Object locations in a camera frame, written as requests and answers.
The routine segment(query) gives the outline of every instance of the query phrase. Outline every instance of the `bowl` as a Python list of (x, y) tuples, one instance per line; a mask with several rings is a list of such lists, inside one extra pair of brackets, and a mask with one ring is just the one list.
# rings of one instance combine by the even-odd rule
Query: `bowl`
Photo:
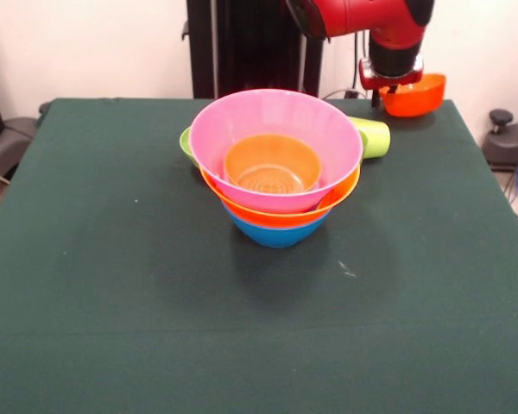
[(422, 116), (439, 108), (445, 95), (445, 75), (425, 74), (420, 82), (399, 85), (394, 93), (382, 88), (383, 106), (391, 116)]
[(182, 131), (179, 138), (180, 148), (186, 154), (186, 157), (197, 167), (199, 168), (198, 162), (193, 158), (192, 149), (190, 149), (190, 144), (188, 143), (188, 139), (190, 137), (190, 127), (186, 128)]
[(293, 213), (293, 214), (277, 214), (277, 213), (266, 213), (263, 211), (257, 211), (248, 209), (239, 205), (229, 198), (227, 198), (215, 184), (210, 175), (201, 169), (201, 175), (209, 187), (217, 194), (217, 196), (224, 202), (226, 208), (230, 212), (244, 220), (245, 222), (255, 224), (256, 226), (263, 226), (274, 229), (284, 229), (289, 227), (297, 227), (306, 225), (318, 220), (326, 212), (330, 211), (333, 207), (340, 204), (346, 198), (349, 197), (353, 189), (356, 187), (360, 176), (360, 166), (351, 173), (349, 177), (344, 179), (341, 183), (336, 185), (319, 203), (315, 210), (311, 210), (305, 213)]
[[(232, 184), (224, 174), (229, 149), (244, 138), (279, 134), (313, 148), (322, 163), (317, 188), (299, 194), (268, 194)], [(196, 116), (190, 148), (219, 190), (252, 210), (296, 213), (310, 210), (357, 168), (363, 142), (348, 117), (309, 95), (276, 89), (237, 92), (210, 103)]]
[(231, 217), (232, 222), (234, 222), (234, 224), (236, 224), (236, 226), (251, 240), (266, 248), (289, 248), (290, 246), (301, 242), (318, 229), (320, 224), (322, 224), (328, 214), (330, 214), (330, 211), (327, 211), (320, 218), (302, 226), (286, 229), (272, 229), (257, 226), (253, 223), (248, 223), (242, 220), (240, 217), (233, 214), (232, 211), (227, 208), (225, 203), (223, 204)]
[(307, 144), (285, 135), (254, 135), (234, 144), (224, 159), (229, 181), (271, 194), (311, 190), (320, 178), (320, 160)]

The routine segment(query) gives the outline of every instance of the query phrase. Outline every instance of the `green tablecloth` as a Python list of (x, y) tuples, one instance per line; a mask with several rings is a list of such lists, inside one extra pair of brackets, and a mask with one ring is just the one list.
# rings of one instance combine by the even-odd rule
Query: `green tablecloth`
[(205, 101), (59, 100), (0, 207), (0, 412), (518, 413), (518, 222), (452, 103), (294, 248), (179, 150)]

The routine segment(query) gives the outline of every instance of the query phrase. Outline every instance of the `red robot arm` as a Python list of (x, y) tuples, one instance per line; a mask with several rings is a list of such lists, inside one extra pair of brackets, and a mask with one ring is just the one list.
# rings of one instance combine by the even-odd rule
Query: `red robot arm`
[(417, 82), (420, 45), (434, 0), (287, 0), (301, 31), (314, 39), (370, 30), (369, 58), (359, 66), (365, 89)]

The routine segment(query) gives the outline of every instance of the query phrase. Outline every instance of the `green cup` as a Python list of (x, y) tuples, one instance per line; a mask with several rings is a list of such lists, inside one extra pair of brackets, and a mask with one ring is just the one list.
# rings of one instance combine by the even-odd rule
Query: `green cup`
[(182, 131), (182, 134), (180, 134), (179, 144), (184, 154), (186, 154), (186, 157), (188, 157), (195, 166), (199, 167), (198, 162), (193, 158), (192, 149), (190, 149), (190, 143), (188, 142), (189, 139), (190, 127), (186, 128)]
[(389, 126), (384, 122), (371, 121), (370, 119), (354, 118), (349, 119), (357, 127), (363, 138), (363, 158), (380, 158), (388, 153), (391, 134)]

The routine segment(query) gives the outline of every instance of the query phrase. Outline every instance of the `orange cup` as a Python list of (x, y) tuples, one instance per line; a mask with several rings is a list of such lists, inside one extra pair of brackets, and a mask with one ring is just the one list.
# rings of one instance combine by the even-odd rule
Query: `orange cup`
[(412, 117), (425, 115), (441, 106), (445, 95), (445, 75), (425, 74), (420, 82), (399, 85), (394, 93), (381, 88), (383, 106), (391, 116)]
[(270, 194), (307, 192), (319, 181), (320, 170), (319, 156), (311, 147), (278, 134), (244, 138), (224, 159), (232, 184)]
[(321, 218), (326, 212), (330, 211), (333, 207), (348, 198), (357, 186), (361, 167), (358, 166), (354, 172), (326, 194), (317, 206), (316, 210), (294, 214), (265, 213), (236, 204), (217, 188), (209, 174), (207, 174), (203, 168), (200, 168), (200, 171), (207, 185), (209, 185), (213, 192), (226, 203), (227, 208), (234, 215), (257, 226), (269, 227), (272, 229), (285, 229), (289, 227), (303, 226), (314, 222), (318, 218)]

